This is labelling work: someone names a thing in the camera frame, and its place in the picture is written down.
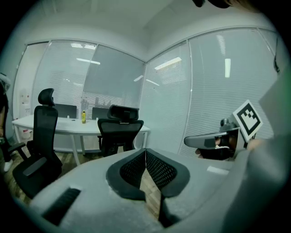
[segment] black office chair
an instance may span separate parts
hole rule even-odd
[[[107,114],[108,119],[98,120],[102,136],[99,145],[103,156],[116,154],[120,146],[123,146],[124,151],[134,149],[133,140],[144,124],[143,121],[137,120],[138,110],[111,105]]]
[[[27,144],[31,156],[13,170],[16,183],[30,198],[55,181],[62,171],[53,149],[58,119],[58,111],[52,108],[53,91],[49,88],[40,92],[38,101],[43,106],[35,108],[33,141]]]

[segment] ceiling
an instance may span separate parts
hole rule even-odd
[[[147,23],[173,0],[41,0],[46,15],[64,12],[84,14],[108,13],[133,21],[140,27]]]

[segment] bottle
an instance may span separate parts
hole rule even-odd
[[[86,123],[86,113],[85,113],[85,111],[82,112],[82,123],[83,124]]]

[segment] window blinds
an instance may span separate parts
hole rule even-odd
[[[146,64],[140,119],[151,129],[147,147],[178,153],[191,91],[189,46],[180,44]]]
[[[249,99],[264,123],[256,138],[272,137],[258,101],[276,81],[277,74],[274,56],[257,30],[213,32],[195,37],[189,44],[193,85],[184,136],[217,132],[220,120]],[[193,156],[194,152],[194,148],[181,143],[180,155]]]
[[[94,44],[78,41],[52,41],[36,73],[32,111],[39,105],[37,100],[39,93],[43,89],[54,88],[54,102],[76,105],[79,118],[83,86],[95,50]]]
[[[82,109],[89,118],[92,107],[111,104],[139,107],[145,63],[123,52],[99,45],[90,63]]]

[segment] white desk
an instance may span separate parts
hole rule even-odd
[[[16,137],[18,142],[20,141],[19,137],[19,129],[18,127],[24,128],[24,129],[31,129],[33,130],[33,120],[34,115],[26,116],[17,120],[14,120],[12,124],[16,127]],[[148,127],[143,126],[139,133],[143,133],[144,136],[144,142],[143,147],[146,147],[146,140],[147,140],[147,133],[150,131]],[[58,118],[56,128],[55,128],[55,134],[63,134],[63,135],[70,135],[72,140],[72,146],[73,146],[73,154],[76,160],[77,165],[80,165],[79,159],[78,159],[78,153],[75,143],[75,136],[80,136],[81,141],[81,147],[83,155],[85,155],[85,147],[84,147],[84,140],[83,136],[100,136],[100,130],[97,126],[96,120],[86,120],[86,124],[83,124],[80,119],[67,119],[67,118]]]

